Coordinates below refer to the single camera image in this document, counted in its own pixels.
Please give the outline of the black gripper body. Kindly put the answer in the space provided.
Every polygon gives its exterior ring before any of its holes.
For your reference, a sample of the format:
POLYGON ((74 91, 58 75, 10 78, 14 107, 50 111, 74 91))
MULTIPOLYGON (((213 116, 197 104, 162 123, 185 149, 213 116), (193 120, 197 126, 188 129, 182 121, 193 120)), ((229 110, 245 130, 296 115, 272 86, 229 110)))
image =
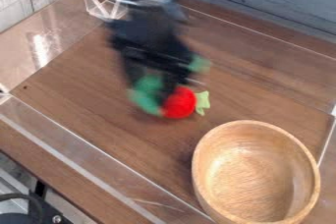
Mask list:
POLYGON ((106 23, 109 44, 126 71, 152 68, 192 71, 196 55, 178 37, 176 22, 161 8, 129 9, 124 19, 106 23))

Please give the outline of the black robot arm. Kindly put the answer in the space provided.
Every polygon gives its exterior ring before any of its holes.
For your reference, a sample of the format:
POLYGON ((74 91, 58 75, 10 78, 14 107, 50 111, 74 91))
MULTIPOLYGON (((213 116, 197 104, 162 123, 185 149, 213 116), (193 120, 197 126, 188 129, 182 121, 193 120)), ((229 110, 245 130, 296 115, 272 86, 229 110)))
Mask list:
POLYGON ((128 19, 113 20, 110 44, 125 60, 125 73, 134 84, 138 66, 162 72, 162 94, 173 92, 190 74, 193 53, 177 36, 176 23, 184 14, 176 0, 122 0, 128 19))

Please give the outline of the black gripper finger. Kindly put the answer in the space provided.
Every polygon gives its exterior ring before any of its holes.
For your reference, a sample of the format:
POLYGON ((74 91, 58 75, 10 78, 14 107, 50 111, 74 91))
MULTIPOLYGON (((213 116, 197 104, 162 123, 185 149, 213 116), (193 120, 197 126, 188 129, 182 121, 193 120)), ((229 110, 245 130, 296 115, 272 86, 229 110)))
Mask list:
POLYGON ((128 57, 122 58, 122 66, 126 83, 129 86, 134 86, 136 83, 148 75, 146 66, 140 61, 128 57))
POLYGON ((178 84, 185 84, 186 78, 190 75, 190 70, 185 66, 169 66, 161 67, 161 79, 162 87, 161 93, 169 95, 178 84))

